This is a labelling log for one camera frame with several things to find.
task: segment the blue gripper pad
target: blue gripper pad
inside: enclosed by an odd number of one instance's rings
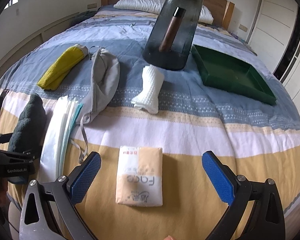
[[[234,200],[234,188],[228,178],[225,176],[217,162],[208,152],[202,155],[202,166],[212,182],[216,192],[222,202],[231,205]]]
[[[86,195],[92,181],[99,172],[101,167],[101,157],[99,153],[96,153],[89,162],[85,164],[83,170],[76,177],[74,182],[70,186],[69,198],[73,205],[81,203]]]

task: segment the folded white cloth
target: folded white cloth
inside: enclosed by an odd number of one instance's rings
[[[156,66],[145,66],[142,71],[142,92],[131,100],[137,109],[146,109],[151,114],[158,113],[158,95],[164,75]]]

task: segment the screw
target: screw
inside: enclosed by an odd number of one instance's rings
[[[58,178],[58,181],[59,182],[63,182],[63,181],[65,181],[66,180],[66,176],[65,175],[61,175],[59,178]]]
[[[273,185],[273,184],[274,184],[274,180],[273,180],[273,179],[268,179],[268,183],[269,183],[270,185]]]
[[[37,184],[37,181],[35,179],[30,181],[30,186],[34,186],[35,184]]]
[[[246,177],[243,176],[243,175],[238,175],[237,178],[238,178],[239,181],[245,181],[246,180]]]

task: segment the dark glass vase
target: dark glass vase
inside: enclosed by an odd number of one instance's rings
[[[185,67],[202,1],[165,1],[142,54],[148,63],[169,70]]]

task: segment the green tray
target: green tray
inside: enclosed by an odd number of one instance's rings
[[[205,86],[275,105],[271,89],[249,63],[198,45],[193,45],[191,52]]]

